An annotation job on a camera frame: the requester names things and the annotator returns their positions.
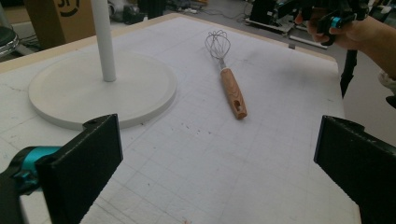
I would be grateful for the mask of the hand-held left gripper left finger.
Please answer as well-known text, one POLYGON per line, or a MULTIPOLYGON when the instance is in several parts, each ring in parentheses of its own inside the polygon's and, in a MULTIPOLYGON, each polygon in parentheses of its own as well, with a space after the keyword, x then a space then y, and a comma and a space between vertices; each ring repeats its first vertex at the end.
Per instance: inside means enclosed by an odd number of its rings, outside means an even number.
POLYGON ((78 224, 122 161, 118 116, 89 120, 62 147, 26 147, 0 174, 0 224, 27 224, 21 196, 40 189, 52 224, 78 224))

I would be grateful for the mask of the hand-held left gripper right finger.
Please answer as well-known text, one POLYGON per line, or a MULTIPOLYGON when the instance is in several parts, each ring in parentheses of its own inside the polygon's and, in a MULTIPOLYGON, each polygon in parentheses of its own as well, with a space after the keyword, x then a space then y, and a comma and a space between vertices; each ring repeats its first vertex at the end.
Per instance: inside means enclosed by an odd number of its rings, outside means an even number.
POLYGON ((314 162, 358 205, 362 224, 396 224, 396 147, 324 116, 314 162))

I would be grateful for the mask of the wooden handle wire whisk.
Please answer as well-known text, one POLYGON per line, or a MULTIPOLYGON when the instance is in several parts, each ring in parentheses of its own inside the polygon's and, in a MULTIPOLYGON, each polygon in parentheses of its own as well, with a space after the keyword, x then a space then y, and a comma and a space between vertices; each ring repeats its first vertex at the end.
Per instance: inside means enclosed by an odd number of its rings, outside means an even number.
POLYGON ((237 119, 245 118, 248 112, 243 94, 232 69, 225 62, 225 57, 231 48, 231 42, 228 39, 227 33, 222 30, 209 32, 205 39, 205 47, 210 56, 219 61, 222 86, 234 116, 237 119))

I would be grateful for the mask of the white round stand with pole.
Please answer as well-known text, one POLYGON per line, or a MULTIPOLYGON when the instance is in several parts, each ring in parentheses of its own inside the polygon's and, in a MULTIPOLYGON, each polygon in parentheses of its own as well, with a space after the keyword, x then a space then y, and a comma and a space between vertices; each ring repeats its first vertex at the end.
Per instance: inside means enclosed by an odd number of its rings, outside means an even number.
POLYGON ((29 100, 43 119, 80 130, 96 117, 116 114, 122 129, 164 112, 177 93, 177 77, 164 63, 114 51, 106 0, 93 0, 98 50, 48 66, 29 85, 29 100))

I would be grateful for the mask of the round black metal appliance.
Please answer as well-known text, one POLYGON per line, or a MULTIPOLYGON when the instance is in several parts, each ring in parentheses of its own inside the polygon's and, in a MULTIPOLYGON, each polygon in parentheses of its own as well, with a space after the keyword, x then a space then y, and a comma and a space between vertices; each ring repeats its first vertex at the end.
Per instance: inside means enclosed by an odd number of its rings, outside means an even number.
POLYGON ((8 22, 5 11, 0 4, 0 57, 15 51, 19 43, 19 37, 8 22))

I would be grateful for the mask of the brown cardboard box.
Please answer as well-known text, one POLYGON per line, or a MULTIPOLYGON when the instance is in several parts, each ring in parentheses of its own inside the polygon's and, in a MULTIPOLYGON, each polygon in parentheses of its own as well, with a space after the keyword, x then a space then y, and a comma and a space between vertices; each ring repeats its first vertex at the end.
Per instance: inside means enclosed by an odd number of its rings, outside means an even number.
POLYGON ((23 0, 42 49, 95 35, 91 0, 23 0))

